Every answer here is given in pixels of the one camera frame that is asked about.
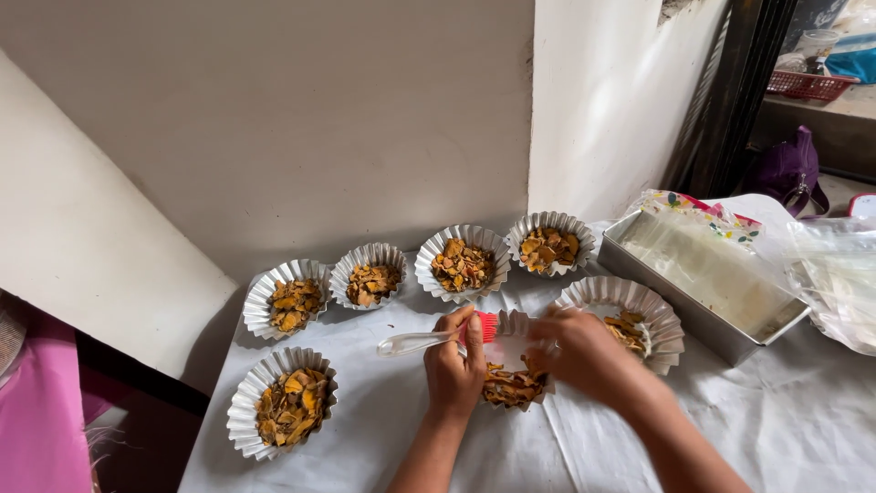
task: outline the clear plastic wrap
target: clear plastic wrap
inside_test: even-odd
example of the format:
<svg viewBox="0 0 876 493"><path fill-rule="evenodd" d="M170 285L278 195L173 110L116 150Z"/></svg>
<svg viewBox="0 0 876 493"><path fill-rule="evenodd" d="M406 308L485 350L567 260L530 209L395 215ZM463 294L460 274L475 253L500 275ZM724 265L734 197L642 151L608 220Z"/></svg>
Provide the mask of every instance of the clear plastic wrap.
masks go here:
<svg viewBox="0 0 876 493"><path fill-rule="evenodd" d="M644 207L620 245L719 317L756 340L796 294L780 266L765 261L736 221L702 211ZM733 216L726 209L725 218Z"/></svg>
<svg viewBox="0 0 876 493"><path fill-rule="evenodd" d="M876 218L788 225L788 276L828 337L876 356Z"/></svg>

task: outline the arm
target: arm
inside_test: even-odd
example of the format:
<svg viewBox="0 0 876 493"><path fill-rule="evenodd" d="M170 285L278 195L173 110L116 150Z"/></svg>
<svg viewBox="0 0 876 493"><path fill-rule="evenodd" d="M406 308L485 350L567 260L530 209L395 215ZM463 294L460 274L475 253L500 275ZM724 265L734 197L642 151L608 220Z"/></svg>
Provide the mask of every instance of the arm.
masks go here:
<svg viewBox="0 0 876 493"><path fill-rule="evenodd" d="M536 364L608 405L639 435L667 493L751 493L688 421L672 390L626 351L592 313L550 312L531 339L557 340L562 350L531 349Z"/></svg>
<svg viewBox="0 0 876 493"><path fill-rule="evenodd" d="M473 306L467 306L441 317L435 330L457 328L473 310ZM429 408L386 493L446 493L448 490L456 451L484 387L487 369L484 335L477 315L469 320L465 346L468 360L456 351L455 341L430 347L423 356Z"/></svg>

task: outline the red plastic basket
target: red plastic basket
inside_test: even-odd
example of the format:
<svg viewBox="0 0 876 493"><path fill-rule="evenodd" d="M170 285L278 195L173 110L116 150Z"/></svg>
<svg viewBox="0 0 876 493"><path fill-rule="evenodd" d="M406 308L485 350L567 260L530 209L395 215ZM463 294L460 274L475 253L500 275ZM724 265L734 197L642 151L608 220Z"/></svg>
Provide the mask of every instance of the red plastic basket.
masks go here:
<svg viewBox="0 0 876 493"><path fill-rule="evenodd" d="M836 100L845 88L861 82L845 75L812 75L774 70L766 92L796 99Z"/></svg>

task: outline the purple bag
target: purple bag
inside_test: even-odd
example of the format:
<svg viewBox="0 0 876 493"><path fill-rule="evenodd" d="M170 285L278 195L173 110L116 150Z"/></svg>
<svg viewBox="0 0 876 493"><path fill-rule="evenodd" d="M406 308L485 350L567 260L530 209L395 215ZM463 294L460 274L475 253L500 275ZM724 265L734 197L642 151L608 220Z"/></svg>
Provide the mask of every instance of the purple bag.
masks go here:
<svg viewBox="0 0 876 493"><path fill-rule="evenodd" d="M812 132L800 125L791 142L767 150L745 175L742 192L771 196L795 218L809 199L822 208L819 216L827 213L830 202L818 185L818 153L812 145ZM795 197L796 202L788 206Z"/></svg>

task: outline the hand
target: hand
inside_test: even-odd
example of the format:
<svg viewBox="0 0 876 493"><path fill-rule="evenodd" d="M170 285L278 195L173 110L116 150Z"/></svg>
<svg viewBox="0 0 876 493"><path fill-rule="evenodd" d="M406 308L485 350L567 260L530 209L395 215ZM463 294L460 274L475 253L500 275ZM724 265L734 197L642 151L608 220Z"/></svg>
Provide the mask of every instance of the hand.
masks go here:
<svg viewBox="0 0 876 493"><path fill-rule="evenodd" d="M671 393L593 313L574 307L549 310L533 324L529 339L556 340L560 350L546 354L530 348L527 354L555 378L622 415L654 392Z"/></svg>
<svg viewBox="0 0 876 493"><path fill-rule="evenodd" d="M435 324L433 332L452 331L471 317L465 330L468 359L459 355L454 340L430 347L423 356L429 386L427 414L432 417L468 421L484 388L484 374L487 371L484 332L480 317L471 316L474 310L474 306L460 308L439 318Z"/></svg>

